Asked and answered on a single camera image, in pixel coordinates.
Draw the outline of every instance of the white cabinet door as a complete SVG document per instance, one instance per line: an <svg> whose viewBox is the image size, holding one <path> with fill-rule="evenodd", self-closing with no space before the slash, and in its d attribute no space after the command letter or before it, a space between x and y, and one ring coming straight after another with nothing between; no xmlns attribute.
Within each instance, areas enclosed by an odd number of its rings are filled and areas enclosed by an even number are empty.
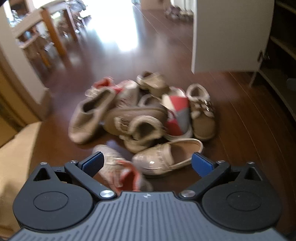
<svg viewBox="0 0 296 241"><path fill-rule="evenodd" d="M196 0L192 72L257 71L274 0Z"/></svg>

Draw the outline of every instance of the shelf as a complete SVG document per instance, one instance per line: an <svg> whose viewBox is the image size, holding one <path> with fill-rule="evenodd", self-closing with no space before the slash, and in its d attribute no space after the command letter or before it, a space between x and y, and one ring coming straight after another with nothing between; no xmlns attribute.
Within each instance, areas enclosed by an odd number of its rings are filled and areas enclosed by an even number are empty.
<svg viewBox="0 0 296 241"><path fill-rule="evenodd" d="M291 7L290 5L288 5L288 4L286 4L286 3L283 3L283 2L281 2L281 1L276 1L276 5L278 5L278 6L282 7L282 8L284 8L284 9L286 9L286 10L288 10L288 11L290 11L291 13L296 14L296 9L293 8L293 7Z"/></svg>
<svg viewBox="0 0 296 241"><path fill-rule="evenodd" d="M268 69L264 66L261 67L259 73L278 94L296 120L296 91L286 87L288 77L279 69Z"/></svg>
<svg viewBox="0 0 296 241"><path fill-rule="evenodd" d="M270 40L296 60L296 47L273 36L270 36Z"/></svg>

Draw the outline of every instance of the ridged surface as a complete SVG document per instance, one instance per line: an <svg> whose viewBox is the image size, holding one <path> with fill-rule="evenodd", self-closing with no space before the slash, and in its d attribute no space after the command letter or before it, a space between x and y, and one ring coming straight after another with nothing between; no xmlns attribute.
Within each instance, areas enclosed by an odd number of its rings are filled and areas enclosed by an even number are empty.
<svg viewBox="0 0 296 241"><path fill-rule="evenodd" d="M42 234L22 229L11 241L260 241L284 240L275 230L238 234L210 223L194 202L172 192L123 192L100 202L92 215L67 231Z"/></svg>

